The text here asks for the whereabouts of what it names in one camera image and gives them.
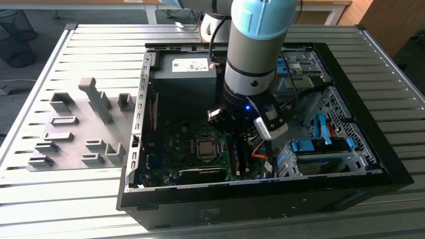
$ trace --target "sticker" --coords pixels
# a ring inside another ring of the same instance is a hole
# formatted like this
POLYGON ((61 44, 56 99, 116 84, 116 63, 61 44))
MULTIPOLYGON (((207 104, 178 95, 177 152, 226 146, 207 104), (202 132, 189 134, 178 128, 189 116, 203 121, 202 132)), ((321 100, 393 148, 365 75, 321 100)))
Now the sticker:
POLYGON ((219 208, 199 210, 199 220, 207 221, 217 218, 219 214, 219 208))
POLYGON ((173 72, 198 72, 207 71, 207 59, 191 58, 191 59, 174 59, 173 60, 173 72))
POLYGON ((301 66, 299 66, 299 64, 289 64, 289 68, 291 68, 291 69, 299 68, 301 69, 301 66))
POLYGON ((263 167, 265 167, 265 169, 266 169, 269 172, 273 171, 273 166, 271 166, 271 164, 270 164, 269 162, 265 162, 263 167))

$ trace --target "desk leg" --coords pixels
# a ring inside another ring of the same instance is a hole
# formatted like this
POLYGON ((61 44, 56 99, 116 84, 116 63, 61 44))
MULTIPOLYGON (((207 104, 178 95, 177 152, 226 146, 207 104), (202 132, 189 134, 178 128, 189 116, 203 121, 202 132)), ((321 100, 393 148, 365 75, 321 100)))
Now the desk leg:
POLYGON ((345 5, 334 6, 327 16, 325 25, 335 25, 338 23, 343 9, 345 9, 345 5))
POLYGON ((50 18, 58 19, 58 10, 49 10, 50 11, 50 18))
POLYGON ((157 6, 154 4, 146 4, 145 5, 145 11, 146 11, 146 16, 147 16, 147 23, 157 25, 157 6))

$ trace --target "connector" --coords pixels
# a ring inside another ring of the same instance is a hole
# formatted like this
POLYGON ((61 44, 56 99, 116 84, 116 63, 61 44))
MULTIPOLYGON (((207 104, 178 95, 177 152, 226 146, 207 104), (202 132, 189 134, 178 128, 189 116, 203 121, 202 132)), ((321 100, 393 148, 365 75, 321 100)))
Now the connector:
POLYGON ((175 26, 179 28, 185 28, 185 26, 181 24, 181 22, 177 22, 177 21, 175 21, 175 26))

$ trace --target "black cable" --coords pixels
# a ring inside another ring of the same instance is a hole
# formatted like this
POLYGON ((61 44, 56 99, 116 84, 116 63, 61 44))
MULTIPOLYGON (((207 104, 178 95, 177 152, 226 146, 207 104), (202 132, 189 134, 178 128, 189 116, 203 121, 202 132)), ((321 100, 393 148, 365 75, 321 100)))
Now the black cable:
POLYGON ((287 65, 287 62, 285 60, 285 56, 283 56, 283 53, 279 52, 279 57, 285 63, 285 67, 286 67, 286 72, 287 72, 287 77, 289 77, 289 81, 290 81, 290 86, 291 86, 291 89, 293 89, 293 93, 294 93, 294 105, 298 105, 298 92, 297 92, 297 88, 294 86, 294 82, 293 82, 293 78, 291 78, 291 75, 290 75, 290 69, 289 69, 289 65, 287 65))
POLYGON ((297 16, 297 20, 294 21, 295 24, 297 24, 297 22, 299 20, 301 13, 302 13, 302 0, 299 0, 299 13, 298 13, 298 16, 297 16))
POLYGON ((195 31, 195 29, 199 27, 201 15, 202 15, 202 12, 199 11, 199 12, 198 12, 198 21, 197 21, 197 25, 194 26, 194 29, 189 29, 189 28, 186 27, 186 29, 187 29, 189 31, 195 31))
POLYGON ((175 18, 174 16, 169 15, 169 13, 165 10, 161 10, 170 18, 175 18))
POLYGON ((213 40, 214 40, 214 37, 217 36, 217 33, 218 33, 218 30, 219 28, 222 27, 223 23, 226 20, 229 20, 230 18, 227 16, 223 17, 223 19, 221 20, 221 22, 218 23, 218 26, 217 28, 214 29, 213 31, 213 35, 211 35, 211 40, 210 40, 210 45, 209 45, 209 48, 207 48, 207 52, 209 52, 209 57, 210 57, 210 61, 214 62, 214 57, 213 57, 213 40))

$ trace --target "gray block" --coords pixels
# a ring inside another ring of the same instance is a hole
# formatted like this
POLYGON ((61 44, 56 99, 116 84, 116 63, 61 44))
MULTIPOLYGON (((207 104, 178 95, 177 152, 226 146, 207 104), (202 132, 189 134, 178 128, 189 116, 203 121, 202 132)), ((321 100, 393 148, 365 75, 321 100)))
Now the gray block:
POLYGON ((73 140, 73 134, 70 132, 45 133, 42 139, 45 141, 72 141, 73 140))
POLYGON ((6 86, 6 84, 0 82, 0 96, 6 96, 10 92, 10 88, 6 86))
POLYGON ((118 107, 121 111, 133 111, 134 110, 134 102, 129 93, 121 93, 118 95, 118 107))
POLYGON ((97 112, 97 115, 104 122, 104 124, 112 123, 112 117, 108 112, 108 107, 105 106, 105 102, 98 95, 96 89, 96 79, 94 78, 81 78, 78 89, 85 92, 86 97, 90 101, 90 105, 97 112))
POLYGON ((106 149, 105 149, 105 157, 110 160, 113 164, 121 164, 124 155, 126 151, 124 149, 124 146, 121 143, 118 143, 118 149, 117 151, 113 150, 112 145, 106 144, 106 149))
POLYGON ((62 116, 62 117, 53 117, 50 120, 50 124, 53 126, 61 125, 77 125, 78 119, 76 116, 62 116))
POLYGON ((105 162, 104 158, 100 156, 98 153, 85 153, 81 155, 81 161, 85 165, 98 165, 105 162))
POLYGON ((29 158, 28 164, 32 167, 49 167, 53 164, 53 160, 45 155, 33 156, 29 158))
POLYGON ((109 99, 108 99, 108 97, 106 97, 106 93, 102 92, 102 91, 100 91, 100 92, 98 92, 98 96, 100 96, 101 101, 102 101, 104 104, 105 104, 106 109, 109 110, 109 109, 110 109, 110 102, 109 102, 109 99))
POLYGON ((56 112, 69 112, 68 104, 72 103, 73 100, 66 92, 54 93, 49 104, 53 107, 56 112))
POLYGON ((104 150, 106 148, 106 143, 101 139, 88 139, 85 141, 85 147, 88 150, 104 150))
POLYGON ((34 150, 40 153, 57 152, 58 146, 53 142, 40 142, 34 145, 34 150))

